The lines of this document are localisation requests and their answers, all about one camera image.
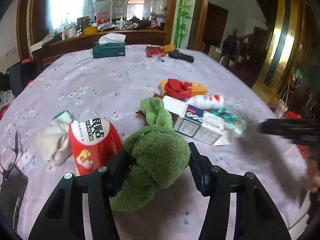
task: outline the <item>gold pillar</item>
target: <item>gold pillar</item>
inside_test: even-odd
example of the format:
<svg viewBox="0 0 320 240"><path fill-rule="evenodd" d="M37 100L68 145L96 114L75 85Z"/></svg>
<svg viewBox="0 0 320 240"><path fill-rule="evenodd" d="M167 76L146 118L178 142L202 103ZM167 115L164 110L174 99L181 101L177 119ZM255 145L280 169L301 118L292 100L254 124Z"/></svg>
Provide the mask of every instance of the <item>gold pillar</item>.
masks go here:
<svg viewBox="0 0 320 240"><path fill-rule="evenodd" d="M267 57L252 90L266 103L277 99L277 92L287 73L287 63L294 42L300 0L278 0L275 29Z"/></svg>

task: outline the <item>floral tablecloth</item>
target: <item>floral tablecloth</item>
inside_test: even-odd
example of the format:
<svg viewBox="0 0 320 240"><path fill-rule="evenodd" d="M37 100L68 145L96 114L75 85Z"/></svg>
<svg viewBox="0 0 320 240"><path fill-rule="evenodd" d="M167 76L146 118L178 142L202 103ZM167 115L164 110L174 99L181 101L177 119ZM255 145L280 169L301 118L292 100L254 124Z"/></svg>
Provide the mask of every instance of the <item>floral tablecloth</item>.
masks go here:
<svg viewBox="0 0 320 240"><path fill-rule="evenodd" d="M3 149L13 143L17 127L20 138L17 165L28 177L17 230L23 239L27 239L57 183L66 172L74 172L76 166L73 157L58 167L46 163L35 143L37 131L67 109L76 120L86 112L109 119L124 139L145 126L145 120L135 113L140 101L159 93L160 81L168 78L199 82L209 90L208 94L223 95L226 108L248 124L244 136L227 146L213 147L189 137L185 139L194 141L202 155L229 173L254 172L287 226L301 217L305 163L287 140L262 135L258 130L258 122L274 118L274 114L226 68L201 52L181 52L194 56L194 63L169 57L146 58L145 45L127 46L125 57L93 59L90 50L70 53L42 72L15 99L0 122L0 146ZM187 168L147 206L132 213L115 212L114 217L121 239L195 240L208 202L209 198L203 198L196 190ZM233 239L235 205L232 196L227 239Z"/></svg>

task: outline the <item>green cloth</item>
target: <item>green cloth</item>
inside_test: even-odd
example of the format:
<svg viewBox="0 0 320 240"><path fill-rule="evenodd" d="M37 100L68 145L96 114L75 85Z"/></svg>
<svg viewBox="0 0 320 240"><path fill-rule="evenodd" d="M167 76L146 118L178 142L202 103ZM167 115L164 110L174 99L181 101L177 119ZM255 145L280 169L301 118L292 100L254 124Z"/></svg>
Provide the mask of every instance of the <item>green cloth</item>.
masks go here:
<svg viewBox="0 0 320 240"><path fill-rule="evenodd" d="M190 160L188 143L172 129L172 117L161 98L140 102L150 126L124 141L125 150L136 163L121 191L110 198L112 210L134 211L152 200L158 190L168 188L182 174Z"/></svg>

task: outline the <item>small bottle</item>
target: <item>small bottle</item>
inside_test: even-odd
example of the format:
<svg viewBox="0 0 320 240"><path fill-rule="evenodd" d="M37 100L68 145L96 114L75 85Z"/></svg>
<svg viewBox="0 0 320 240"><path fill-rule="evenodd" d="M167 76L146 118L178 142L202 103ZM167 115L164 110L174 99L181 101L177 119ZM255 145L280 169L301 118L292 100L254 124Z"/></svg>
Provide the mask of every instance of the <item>small bottle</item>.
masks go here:
<svg viewBox="0 0 320 240"><path fill-rule="evenodd" d="M122 30L122 28L123 28L123 18L121 15L119 30Z"/></svg>
<svg viewBox="0 0 320 240"><path fill-rule="evenodd" d="M195 106L201 110L222 109L224 98L222 96L194 96L185 101L188 105Z"/></svg>

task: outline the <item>smartphone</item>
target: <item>smartphone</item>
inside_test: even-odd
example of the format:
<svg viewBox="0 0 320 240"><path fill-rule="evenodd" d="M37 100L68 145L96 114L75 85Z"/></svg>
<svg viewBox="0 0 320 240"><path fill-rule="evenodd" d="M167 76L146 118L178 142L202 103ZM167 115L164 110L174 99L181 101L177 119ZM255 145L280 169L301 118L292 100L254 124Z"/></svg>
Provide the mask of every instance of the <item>smartphone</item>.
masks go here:
<svg viewBox="0 0 320 240"><path fill-rule="evenodd" d="M21 200L26 190L28 178L14 165L9 177L0 187L0 209L12 228L17 231Z"/></svg>

